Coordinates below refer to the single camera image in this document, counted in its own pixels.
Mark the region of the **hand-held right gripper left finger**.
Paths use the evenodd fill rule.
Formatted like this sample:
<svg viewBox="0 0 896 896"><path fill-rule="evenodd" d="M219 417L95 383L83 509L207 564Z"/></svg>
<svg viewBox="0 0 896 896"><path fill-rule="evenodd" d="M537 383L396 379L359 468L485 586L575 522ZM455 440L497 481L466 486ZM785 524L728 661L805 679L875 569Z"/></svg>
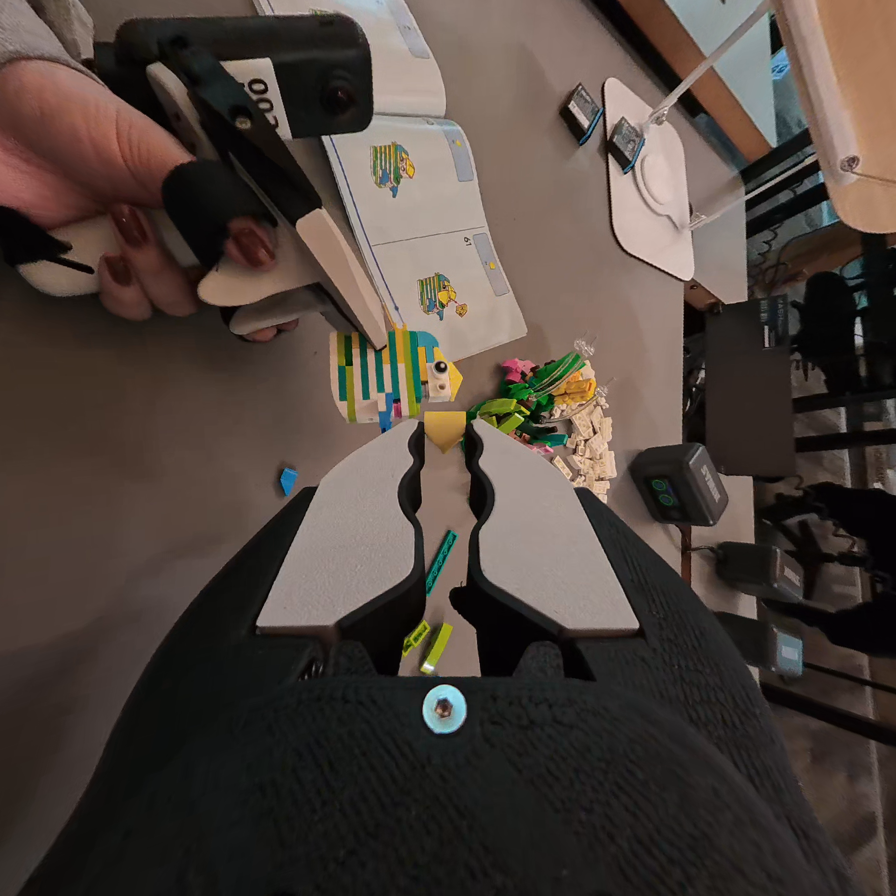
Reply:
<svg viewBox="0 0 896 896"><path fill-rule="evenodd" d="M418 519L423 424L409 420L357 449L321 480L256 621L258 633L330 647L360 643L396 676L426 605Z"/></svg>

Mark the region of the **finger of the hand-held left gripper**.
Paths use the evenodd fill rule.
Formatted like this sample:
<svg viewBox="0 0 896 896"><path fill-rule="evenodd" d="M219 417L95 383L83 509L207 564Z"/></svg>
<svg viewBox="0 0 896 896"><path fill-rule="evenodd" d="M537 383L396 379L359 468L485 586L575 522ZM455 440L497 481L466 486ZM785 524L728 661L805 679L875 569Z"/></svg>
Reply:
<svg viewBox="0 0 896 896"><path fill-rule="evenodd" d="M388 332L381 299L327 209L319 207L299 217L295 229L352 311L358 330L375 350L382 350Z"/></svg>

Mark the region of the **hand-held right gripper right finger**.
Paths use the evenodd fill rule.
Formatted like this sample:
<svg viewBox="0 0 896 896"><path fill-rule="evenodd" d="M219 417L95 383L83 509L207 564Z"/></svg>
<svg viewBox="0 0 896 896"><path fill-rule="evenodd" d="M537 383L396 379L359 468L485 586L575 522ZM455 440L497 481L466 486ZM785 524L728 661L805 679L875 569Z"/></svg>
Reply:
<svg viewBox="0 0 896 896"><path fill-rule="evenodd" d="M581 642L641 626L579 492L529 448L483 420L465 431L469 535L465 620L480 675L509 677L535 643L575 665Z"/></svg>

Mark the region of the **striped brick fish model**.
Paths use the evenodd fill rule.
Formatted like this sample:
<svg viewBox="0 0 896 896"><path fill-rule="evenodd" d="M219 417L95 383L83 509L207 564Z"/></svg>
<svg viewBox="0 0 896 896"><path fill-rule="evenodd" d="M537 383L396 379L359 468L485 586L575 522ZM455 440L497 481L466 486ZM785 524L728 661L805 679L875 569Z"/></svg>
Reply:
<svg viewBox="0 0 896 896"><path fill-rule="evenodd" d="M331 393L349 423L388 431L428 404L454 401L462 381L428 332L392 330L380 350L358 332L330 334Z"/></svg>

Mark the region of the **yellow wedge brick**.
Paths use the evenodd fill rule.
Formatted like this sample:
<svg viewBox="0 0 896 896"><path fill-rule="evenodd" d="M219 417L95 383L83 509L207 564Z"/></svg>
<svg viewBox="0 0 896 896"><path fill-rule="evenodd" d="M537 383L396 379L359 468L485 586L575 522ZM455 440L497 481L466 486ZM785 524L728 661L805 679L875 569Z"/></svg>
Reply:
<svg viewBox="0 0 896 896"><path fill-rule="evenodd" d="M442 454L447 454L463 441L467 414L465 411L426 411L423 423L427 439Z"/></svg>

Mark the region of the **grey desk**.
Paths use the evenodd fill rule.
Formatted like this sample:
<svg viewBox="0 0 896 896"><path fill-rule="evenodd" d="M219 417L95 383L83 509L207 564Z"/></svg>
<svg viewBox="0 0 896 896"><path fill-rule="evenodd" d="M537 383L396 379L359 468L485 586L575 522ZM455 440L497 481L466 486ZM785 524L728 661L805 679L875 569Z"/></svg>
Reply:
<svg viewBox="0 0 896 896"><path fill-rule="evenodd" d="M599 144L557 115L577 82L666 94L591 2L409 2L464 129L528 334L461 364L463 406L507 357L598 335L619 475L609 505L663 559L625 467L681 438L684 287L623 252ZM330 327L250 345L205 309L125 322L2 266L2 894L16 894L83 793L140 673L197 593L298 486L371 436L330 397Z"/></svg>

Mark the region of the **beige desk lamp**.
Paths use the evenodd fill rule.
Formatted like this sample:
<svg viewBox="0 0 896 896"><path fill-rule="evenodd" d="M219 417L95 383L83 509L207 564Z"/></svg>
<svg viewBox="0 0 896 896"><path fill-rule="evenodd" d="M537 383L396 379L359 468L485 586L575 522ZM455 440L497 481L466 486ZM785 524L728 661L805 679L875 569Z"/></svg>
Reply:
<svg viewBox="0 0 896 896"><path fill-rule="evenodd" d="M706 71L774 15L808 124L823 186L840 220L863 234L894 234L895 3L724 2L697 6L725 39L651 107L617 78L603 85L606 143L620 117L644 131L644 147L622 174L608 154L614 233L625 252L679 280L694 275L693 233L740 203L691 210L684 145L668 115Z"/></svg>

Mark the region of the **person's left hand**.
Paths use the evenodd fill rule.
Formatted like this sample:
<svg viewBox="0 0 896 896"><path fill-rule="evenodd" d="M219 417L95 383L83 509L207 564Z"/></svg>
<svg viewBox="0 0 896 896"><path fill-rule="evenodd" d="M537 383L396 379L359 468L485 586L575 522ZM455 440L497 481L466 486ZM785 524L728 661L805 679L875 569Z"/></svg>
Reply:
<svg viewBox="0 0 896 896"><path fill-rule="evenodd" d="M73 68L17 60L1 72L1 203L45 230L107 213L118 249L99 264L98 298L142 322L199 310L196 272L168 252L144 210L194 156L167 130Z"/></svg>

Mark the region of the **instruction booklet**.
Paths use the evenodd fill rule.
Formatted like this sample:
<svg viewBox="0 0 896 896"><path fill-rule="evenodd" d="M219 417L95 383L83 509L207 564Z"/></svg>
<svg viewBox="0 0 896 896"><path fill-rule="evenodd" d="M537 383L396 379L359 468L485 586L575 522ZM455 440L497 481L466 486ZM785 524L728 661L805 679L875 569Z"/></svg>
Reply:
<svg viewBox="0 0 896 896"><path fill-rule="evenodd" d="M527 333L487 226L476 166L447 119L442 74L401 1L255 2L263 15L351 17L371 48L374 117L322 145L360 252L397 327L450 361Z"/></svg>

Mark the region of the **teal long plate brick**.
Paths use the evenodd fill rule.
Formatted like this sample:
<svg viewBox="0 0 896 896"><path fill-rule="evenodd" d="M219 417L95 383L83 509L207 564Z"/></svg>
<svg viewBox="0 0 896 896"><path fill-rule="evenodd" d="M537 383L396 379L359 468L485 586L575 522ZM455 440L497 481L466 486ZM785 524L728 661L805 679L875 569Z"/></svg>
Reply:
<svg viewBox="0 0 896 896"><path fill-rule="evenodd" d="M447 532L445 532L439 548L437 549L434 558L427 569L427 576L425 579L425 593L427 598L432 595L434 588L442 575L444 566L454 549L457 538L458 535L455 531L448 530Z"/></svg>

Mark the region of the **pile of white bricks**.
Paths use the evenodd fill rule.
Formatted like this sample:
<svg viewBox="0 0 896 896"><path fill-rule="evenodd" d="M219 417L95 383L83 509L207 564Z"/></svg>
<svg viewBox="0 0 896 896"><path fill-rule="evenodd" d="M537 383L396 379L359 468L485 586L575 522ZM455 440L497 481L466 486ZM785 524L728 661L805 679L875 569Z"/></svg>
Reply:
<svg viewBox="0 0 896 896"><path fill-rule="evenodd" d="M607 398L595 394L577 405L557 407L551 413L550 423L567 435L566 446L558 450L562 461L555 465L566 471L573 487L584 488L608 504L617 464Z"/></svg>

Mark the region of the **green brick plant model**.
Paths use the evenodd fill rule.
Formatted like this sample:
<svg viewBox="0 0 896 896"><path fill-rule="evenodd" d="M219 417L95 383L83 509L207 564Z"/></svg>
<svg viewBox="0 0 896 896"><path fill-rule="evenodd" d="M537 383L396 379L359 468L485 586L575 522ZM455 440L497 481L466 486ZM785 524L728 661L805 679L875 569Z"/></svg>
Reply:
<svg viewBox="0 0 896 896"><path fill-rule="evenodd" d="M471 408L467 421L483 420L543 457L588 441L599 431L593 420L609 406L609 386L599 384L591 364L597 342L585 332L558 359L503 362L498 397Z"/></svg>

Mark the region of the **black power station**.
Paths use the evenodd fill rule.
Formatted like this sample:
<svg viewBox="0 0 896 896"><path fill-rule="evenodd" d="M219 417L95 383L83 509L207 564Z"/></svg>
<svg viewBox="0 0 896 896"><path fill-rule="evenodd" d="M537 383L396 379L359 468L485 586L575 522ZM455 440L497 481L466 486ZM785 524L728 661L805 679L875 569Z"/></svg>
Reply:
<svg viewBox="0 0 896 896"><path fill-rule="evenodd" d="M651 517L660 523L710 528L728 507L728 493L699 442L654 446L633 457L629 474Z"/></svg>
<svg viewBox="0 0 896 896"><path fill-rule="evenodd" d="M714 551L716 575L729 587L758 599L804 600L804 570L779 547L725 541Z"/></svg>
<svg viewBox="0 0 896 896"><path fill-rule="evenodd" d="M803 675L804 644L801 638L758 619L723 611L714 615L748 666L782 678L796 679Z"/></svg>

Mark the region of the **dark panel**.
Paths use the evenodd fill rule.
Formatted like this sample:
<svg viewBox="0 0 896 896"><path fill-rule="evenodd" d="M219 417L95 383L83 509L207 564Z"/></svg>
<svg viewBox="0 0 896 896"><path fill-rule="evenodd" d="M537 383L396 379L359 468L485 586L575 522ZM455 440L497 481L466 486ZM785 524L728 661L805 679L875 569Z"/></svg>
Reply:
<svg viewBox="0 0 896 896"><path fill-rule="evenodd" d="M705 445L717 470L793 476L788 298L722 304L705 321Z"/></svg>

